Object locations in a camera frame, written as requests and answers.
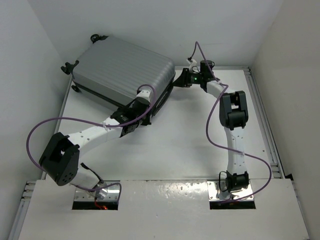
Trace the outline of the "grey hard-shell suitcase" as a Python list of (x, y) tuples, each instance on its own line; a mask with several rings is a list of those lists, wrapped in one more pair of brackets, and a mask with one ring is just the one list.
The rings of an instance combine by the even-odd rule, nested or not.
[(92, 45), (74, 63), (61, 70), (72, 76), (76, 91), (103, 99), (121, 108), (131, 102), (137, 91), (151, 85), (156, 91), (155, 116), (169, 98), (175, 79), (172, 59), (123, 39), (93, 34)]

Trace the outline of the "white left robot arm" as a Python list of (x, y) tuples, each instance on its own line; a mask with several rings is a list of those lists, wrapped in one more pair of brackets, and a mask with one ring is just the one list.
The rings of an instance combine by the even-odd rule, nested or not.
[(138, 97), (98, 126), (67, 135), (55, 133), (40, 157), (39, 165), (58, 186), (71, 184), (82, 190), (96, 191), (102, 179), (81, 158), (100, 145), (133, 132), (151, 107), (151, 103)]

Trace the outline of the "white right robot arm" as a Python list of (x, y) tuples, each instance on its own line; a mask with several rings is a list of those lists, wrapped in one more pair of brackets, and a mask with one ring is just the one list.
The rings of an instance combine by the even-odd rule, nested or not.
[(249, 120), (246, 93), (235, 91), (227, 84), (212, 76), (212, 71), (193, 72), (183, 68), (173, 85), (188, 88), (199, 85), (206, 93), (216, 97), (219, 104), (219, 121), (224, 127), (227, 139), (228, 164), (225, 186), (229, 193), (246, 189), (249, 174), (245, 164), (244, 129)]

